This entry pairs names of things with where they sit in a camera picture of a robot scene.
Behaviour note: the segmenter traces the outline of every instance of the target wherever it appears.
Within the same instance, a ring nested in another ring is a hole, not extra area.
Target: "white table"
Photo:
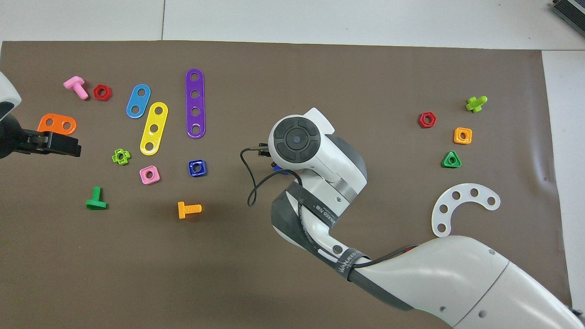
[[[0,2],[2,40],[218,40],[543,51],[573,307],[585,309],[585,37],[544,0]]]

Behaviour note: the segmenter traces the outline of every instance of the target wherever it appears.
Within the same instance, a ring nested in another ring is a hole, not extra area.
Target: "pink bolt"
[[[82,84],[84,84],[85,81],[83,81],[82,78],[75,76],[65,82],[63,82],[63,86],[65,86],[65,88],[75,91],[75,93],[79,96],[79,98],[81,98],[82,100],[86,100],[89,96],[87,95],[87,92],[85,92],[85,90],[83,89],[83,87],[81,86]]]

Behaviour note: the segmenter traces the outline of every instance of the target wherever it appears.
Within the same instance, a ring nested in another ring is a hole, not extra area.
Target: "orange plastic plate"
[[[45,114],[40,120],[38,131],[52,131],[62,135],[71,135],[77,129],[77,121],[69,116]]]

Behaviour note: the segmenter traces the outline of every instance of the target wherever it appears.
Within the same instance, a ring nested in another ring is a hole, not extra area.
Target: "pink square nut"
[[[146,177],[146,175],[149,172],[152,173],[151,178]],[[146,168],[142,168],[140,170],[140,179],[142,179],[142,183],[145,185],[150,185],[152,183],[155,183],[155,182],[159,181],[159,179],[160,179],[159,170],[156,169],[155,166],[148,166]]]

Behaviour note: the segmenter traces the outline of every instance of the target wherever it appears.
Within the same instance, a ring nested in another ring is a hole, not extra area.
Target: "black strap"
[[[337,263],[335,264],[335,272],[349,281],[349,272],[352,269],[353,264],[355,264],[360,257],[367,256],[357,249],[348,248],[337,260]]]
[[[339,221],[339,216],[303,186],[292,182],[286,188],[286,191],[305,206],[305,208],[309,209],[309,211],[317,216],[317,218],[329,226],[329,228],[334,227],[335,224],[337,224],[337,221]]]

